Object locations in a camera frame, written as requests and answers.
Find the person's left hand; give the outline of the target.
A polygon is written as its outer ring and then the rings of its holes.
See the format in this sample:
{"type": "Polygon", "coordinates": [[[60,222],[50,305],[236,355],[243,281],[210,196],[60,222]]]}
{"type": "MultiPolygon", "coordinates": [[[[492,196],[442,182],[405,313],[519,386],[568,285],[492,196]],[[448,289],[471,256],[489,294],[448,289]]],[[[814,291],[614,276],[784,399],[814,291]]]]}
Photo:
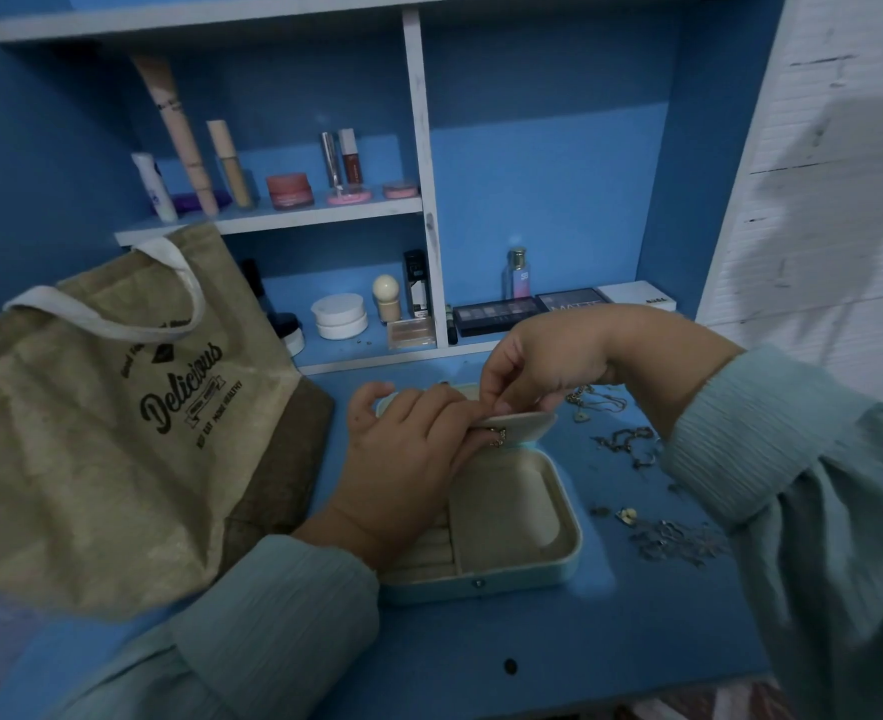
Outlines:
{"type": "Polygon", "coordinates": [[[322,511],[336,544],[374,571],[390,568],[425,533],[448,502],[459,470],[496,435],[480,424],[462,442],[414,442],[412,406],[425,390],[407,388],[381,415],[391,424],[389,446],[347,444],[339,481],[322,511]]]}

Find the person's right hand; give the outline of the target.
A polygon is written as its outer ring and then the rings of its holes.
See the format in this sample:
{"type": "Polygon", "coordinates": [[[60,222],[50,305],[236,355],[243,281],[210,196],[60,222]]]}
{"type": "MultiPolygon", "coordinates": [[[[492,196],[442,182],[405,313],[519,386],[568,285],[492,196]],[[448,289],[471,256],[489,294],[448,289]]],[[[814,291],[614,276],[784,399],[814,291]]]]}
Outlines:
{"type": "Polygon", "coordinates": [[[557,408],[577,387],[616,381],[613,357],[628,333],[631,313],[630,306],[615,304],[542,313],[521,321],[504,338],[534,338],[550,354],[557,408]]]}

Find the light blue jewelry box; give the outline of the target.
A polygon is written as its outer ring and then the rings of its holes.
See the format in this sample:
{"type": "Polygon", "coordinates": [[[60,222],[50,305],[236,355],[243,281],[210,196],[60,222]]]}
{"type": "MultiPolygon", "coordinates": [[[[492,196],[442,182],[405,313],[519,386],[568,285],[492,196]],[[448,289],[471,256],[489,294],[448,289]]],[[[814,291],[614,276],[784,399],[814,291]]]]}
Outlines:
{"type": "Polygon", "coordinates": [[[463,466],[432,527],[379,575],[382,604],[545,589],[574,576],[583,532],[554,460],[539,448],[556,421],[536,410],[479,423],[498,445],[463,466]]]}

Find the person's left forearm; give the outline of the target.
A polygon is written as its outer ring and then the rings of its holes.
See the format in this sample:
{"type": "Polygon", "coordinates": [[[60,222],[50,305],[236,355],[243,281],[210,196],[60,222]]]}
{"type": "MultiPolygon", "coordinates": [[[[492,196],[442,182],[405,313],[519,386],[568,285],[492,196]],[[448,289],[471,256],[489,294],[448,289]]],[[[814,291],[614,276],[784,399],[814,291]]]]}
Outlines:
{"type": "Polygon", "coordinates": [[[384,545],[334,508],[263,539],[47,720],[307,720],[379,631],[384,545]]]}

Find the person's right forearm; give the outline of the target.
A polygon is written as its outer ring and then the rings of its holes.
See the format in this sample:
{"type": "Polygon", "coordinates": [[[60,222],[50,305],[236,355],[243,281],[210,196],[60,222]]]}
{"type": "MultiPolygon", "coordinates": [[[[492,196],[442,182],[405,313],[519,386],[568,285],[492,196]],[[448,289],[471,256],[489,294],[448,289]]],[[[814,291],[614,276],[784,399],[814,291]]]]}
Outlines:
{"type": "Polygon", "coordinates": [[[607,306],[663,466],[726,533],[802,720],[883,720],[883,402],[771,346],[607,306]]]}

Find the open black eyeshadow palette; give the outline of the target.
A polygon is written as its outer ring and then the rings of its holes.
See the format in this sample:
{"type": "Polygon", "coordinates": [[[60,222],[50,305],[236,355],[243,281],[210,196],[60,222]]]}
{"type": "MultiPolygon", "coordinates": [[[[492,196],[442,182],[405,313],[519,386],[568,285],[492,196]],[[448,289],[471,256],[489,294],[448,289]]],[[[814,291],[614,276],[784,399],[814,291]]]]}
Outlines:
{"type": "Polygon", "coordinates": [[[463,338],[506,333],[519,323],[546,312],[531,296],[459,305],[452,309],[453,322],[463,338]]]}

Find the clear square blush compact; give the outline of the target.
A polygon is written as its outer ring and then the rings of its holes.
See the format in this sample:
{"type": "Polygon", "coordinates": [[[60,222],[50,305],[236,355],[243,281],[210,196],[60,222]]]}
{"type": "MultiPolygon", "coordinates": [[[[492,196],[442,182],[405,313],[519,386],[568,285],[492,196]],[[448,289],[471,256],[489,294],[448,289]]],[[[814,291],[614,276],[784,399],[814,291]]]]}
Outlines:
{"type": "Polygon", "coordinates": [[[386,328],[389,350],[434,348],[437,345],[435,322],[431,316],[389,322],[386,328]]]}

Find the white round cream jar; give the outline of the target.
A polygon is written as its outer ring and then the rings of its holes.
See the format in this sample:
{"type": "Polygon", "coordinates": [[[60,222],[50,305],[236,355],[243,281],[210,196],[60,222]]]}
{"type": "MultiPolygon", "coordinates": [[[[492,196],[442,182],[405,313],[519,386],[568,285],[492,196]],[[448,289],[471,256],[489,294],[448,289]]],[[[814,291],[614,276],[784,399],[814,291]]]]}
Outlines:
{"type": "Polygon", "coordinates": [[[366,302],[354,292],[335,293],[311,306],[318,335],[328,341],[341,341],[365,332],[369,325],[366,302]]]}

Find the closed dark eyeshadow palette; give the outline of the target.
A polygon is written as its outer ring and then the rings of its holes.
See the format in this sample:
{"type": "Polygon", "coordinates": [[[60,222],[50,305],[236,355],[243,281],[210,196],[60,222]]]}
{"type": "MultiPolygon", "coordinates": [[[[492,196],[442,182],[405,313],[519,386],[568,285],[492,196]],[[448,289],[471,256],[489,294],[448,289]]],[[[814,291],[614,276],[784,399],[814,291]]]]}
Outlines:
{"type": "Polygon", "coordinates": [[[594,288],[545,292],[534,295],[533,300],[542,313],[567,311],[611,302],[594,288]]]}

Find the white jar with dark lid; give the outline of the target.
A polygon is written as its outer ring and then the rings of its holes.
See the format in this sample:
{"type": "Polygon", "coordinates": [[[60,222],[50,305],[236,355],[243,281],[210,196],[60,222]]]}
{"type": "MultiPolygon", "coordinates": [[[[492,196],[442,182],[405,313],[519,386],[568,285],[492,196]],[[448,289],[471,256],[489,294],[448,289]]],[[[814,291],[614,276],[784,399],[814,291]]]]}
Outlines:
{"type": "Polygon", "coordinates": [[[292,359],[305,348],[304,329],[294,313],[269,313],[268,321],[292,359]]]}

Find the small glass perfume bottle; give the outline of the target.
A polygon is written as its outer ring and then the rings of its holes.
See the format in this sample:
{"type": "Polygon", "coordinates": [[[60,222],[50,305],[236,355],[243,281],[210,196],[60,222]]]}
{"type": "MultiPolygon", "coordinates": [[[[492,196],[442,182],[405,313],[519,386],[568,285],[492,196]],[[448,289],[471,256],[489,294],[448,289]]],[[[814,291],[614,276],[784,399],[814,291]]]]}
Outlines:
{"type": "Polygon", "coordinates": [[[530,268],[525,247],[514,247],[507,252],[504,279],[505,300],[522,300],[531,297],[530,268]]]}

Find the beige round makeup sponge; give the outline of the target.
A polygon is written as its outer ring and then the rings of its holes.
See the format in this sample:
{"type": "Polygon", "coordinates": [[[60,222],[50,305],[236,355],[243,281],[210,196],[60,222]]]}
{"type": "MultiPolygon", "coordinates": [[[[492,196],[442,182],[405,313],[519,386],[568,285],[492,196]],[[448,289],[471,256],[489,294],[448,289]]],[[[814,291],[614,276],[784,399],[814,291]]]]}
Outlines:
{"type": "Polygon", "coordinates": [[[385,324],[402,320],[400,283],[389,274],[378,275],[372,283],[372,296],[376,303],[379,320],[385,324]]]}

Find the black cosmetic box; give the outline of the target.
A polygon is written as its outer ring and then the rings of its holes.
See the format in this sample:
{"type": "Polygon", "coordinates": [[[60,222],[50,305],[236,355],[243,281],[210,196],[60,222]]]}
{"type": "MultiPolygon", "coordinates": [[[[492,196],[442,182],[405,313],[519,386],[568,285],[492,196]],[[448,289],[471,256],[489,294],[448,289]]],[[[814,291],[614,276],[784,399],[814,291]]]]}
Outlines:
{"type": "Polygon", "coordinates": [[[410,249],[403,253],[405,287],[404,293],[412,319],[431,316],[431,289],[425,252],[410,249]]]}

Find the white cardboard box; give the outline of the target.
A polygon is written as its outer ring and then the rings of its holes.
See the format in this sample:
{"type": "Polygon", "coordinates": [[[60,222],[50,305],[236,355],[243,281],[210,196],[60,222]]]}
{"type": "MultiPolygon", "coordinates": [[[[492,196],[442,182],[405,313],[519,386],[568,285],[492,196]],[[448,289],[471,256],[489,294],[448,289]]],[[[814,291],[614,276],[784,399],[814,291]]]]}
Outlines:
{"type": "Polygon", "coordinates": [[[666,312],[677,311],[675,299],[648,281],[596,286],[593,290],[609,303],[648,305],[666,312]]]}

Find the black cosmetic bottle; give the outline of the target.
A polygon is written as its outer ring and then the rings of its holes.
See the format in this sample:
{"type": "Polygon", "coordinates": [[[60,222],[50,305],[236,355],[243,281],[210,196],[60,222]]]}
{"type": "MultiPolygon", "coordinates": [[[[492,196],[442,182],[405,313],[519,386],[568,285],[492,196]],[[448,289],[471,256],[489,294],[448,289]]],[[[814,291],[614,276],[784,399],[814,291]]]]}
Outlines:
{"type": "Polygon", "coordinates": [[[271,302],[267,297],[260,269],[254,258],[246,258],[239,262],[240,269],[256,300],[263,310],[269,310],[271,302]]]}

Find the pink cream jar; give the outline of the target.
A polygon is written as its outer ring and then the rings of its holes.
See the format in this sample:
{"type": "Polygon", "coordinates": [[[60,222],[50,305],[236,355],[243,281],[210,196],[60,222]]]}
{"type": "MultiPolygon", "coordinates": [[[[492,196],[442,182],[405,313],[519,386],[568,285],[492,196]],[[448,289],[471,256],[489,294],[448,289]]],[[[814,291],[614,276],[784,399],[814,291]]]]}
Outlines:
{"type": "Polygon", "coordinates": [[[304,171],[268,175],[265,181],[270,204],[277,211],[315,205],[315,194],[304,171]]]}

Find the dark red lip gloss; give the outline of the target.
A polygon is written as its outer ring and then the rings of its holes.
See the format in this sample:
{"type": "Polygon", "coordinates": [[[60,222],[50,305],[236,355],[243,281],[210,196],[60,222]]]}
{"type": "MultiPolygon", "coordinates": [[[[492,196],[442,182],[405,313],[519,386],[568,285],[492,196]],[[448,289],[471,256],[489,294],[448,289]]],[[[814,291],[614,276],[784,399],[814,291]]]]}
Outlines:
{"type": "Polygon", "coordinates": [[[350,185],[363,185],[365,181],[354,130],[340,129],[338,138],[345,181],[350,185]]]}

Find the silver lipstick tube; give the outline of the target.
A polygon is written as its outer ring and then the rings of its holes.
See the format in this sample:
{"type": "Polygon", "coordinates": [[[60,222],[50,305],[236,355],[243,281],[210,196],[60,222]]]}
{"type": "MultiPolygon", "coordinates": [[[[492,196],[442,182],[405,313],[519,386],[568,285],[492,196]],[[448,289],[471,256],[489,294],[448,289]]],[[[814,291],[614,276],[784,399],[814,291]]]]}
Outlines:
{"type": "Polygon", "coordinates": [[[330,131],[323,131],[319,134],[319,140],[328,184],[333,189],[339,189],[344,186],[344,180],[335,136],[330,131]]]}

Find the white shelf unit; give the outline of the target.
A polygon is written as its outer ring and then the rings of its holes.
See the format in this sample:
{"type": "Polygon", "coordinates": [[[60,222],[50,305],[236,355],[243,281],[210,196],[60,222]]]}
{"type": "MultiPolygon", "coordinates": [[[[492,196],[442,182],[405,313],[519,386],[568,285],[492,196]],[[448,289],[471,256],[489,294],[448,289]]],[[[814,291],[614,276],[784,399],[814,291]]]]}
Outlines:
{"type": "Polygon", "coordinates": [[[225,120],[254,207],[212,219],[256,259],[278,309],[372,295],[426,255],[443,313],[504,298],[508,251],[531,293],[634,281],[703,0],[198,0],[0,13],[0,45],[117,59],[137,151],[192,186],[131,56],[167,59],[215,190],[207,120],[225,120]],[[370,201],[328,206],[320,134],[355,133],[370,201]],[[267,176],[304,172],[315,205],[278,211],[267,176]],[[420,197],[382,185],[416,181],[420,197]]]}

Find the purple cosmetic item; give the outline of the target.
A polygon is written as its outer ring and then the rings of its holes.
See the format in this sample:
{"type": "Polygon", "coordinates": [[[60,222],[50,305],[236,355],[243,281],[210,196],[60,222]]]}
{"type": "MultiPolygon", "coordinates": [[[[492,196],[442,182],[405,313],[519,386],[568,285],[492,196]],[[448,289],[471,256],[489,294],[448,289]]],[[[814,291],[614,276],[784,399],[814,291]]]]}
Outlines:
{"type": "MultiPolygon", "coordinates": [[[[213,195],[219,209],[225,209],[233,204],[232,195],[228,191],[214,190],[213,195]]],[[[180,217],[191,213],[203,212],[203,206],[195,192],[172,193],[171,202],[175,213],[180,217]]]]}

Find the short beige concealer tube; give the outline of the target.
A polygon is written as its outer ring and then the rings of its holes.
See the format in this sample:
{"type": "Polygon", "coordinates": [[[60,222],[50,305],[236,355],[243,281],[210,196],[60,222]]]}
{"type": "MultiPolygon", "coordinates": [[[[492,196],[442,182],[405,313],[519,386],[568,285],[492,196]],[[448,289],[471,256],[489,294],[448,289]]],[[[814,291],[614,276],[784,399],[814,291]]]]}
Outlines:
{"type": "Polygon", "coordinates": [[[242,209],[254,208],[255,202],[227,122],[209,119],[206,125],[234,204],[242,209]]]}

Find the printed jute tote bag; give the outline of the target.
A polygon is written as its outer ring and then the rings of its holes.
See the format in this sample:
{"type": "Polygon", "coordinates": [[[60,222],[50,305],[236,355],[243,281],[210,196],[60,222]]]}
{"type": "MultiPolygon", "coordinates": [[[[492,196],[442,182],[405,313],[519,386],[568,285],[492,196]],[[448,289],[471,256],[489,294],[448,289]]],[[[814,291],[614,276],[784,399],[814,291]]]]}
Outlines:
{"type": "Polygon", "coordinates": [[[335,404],[212,223],[0,313],[0,597],[128,618],[305,518],[335,404]]]}

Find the white tube with blue label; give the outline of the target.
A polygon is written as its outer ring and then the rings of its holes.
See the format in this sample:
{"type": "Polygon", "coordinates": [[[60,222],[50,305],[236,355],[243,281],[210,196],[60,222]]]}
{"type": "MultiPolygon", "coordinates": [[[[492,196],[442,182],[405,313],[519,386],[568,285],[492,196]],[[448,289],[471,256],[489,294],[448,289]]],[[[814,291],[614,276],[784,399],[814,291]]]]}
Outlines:
{"type": "Polygon", "coordinates": [[[179,214],[163,181],[156,159],[147,152],[133,152],[130,156],[155,215],[163,224],[176,223],[179,214]]]}

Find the tall beige cosmetic tube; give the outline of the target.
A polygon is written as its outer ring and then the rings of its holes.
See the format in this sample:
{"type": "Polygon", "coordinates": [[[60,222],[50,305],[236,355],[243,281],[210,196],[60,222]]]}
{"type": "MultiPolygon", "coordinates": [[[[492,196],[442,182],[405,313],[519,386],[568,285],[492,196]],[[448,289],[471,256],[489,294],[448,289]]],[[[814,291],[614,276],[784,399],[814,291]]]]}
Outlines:
{"type": "Polygon", "coordinates": [[[220,207],[212,180],[185,114],[170,63],[163,57],[141,54],[132,55],[130,60],[161,115],[202,212],[209,218],[218,216],[220,207]]]}

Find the white wooden cabinet panel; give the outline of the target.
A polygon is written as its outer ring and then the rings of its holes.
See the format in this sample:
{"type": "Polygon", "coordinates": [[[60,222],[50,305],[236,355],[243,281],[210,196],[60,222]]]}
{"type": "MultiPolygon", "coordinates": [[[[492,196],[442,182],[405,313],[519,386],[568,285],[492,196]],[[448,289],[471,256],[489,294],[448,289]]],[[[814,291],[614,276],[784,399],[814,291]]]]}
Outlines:
{"type": "Polygon", "coordinates": [[[883,0],[786,0],[696,319],[883,400],[883,0]]]}

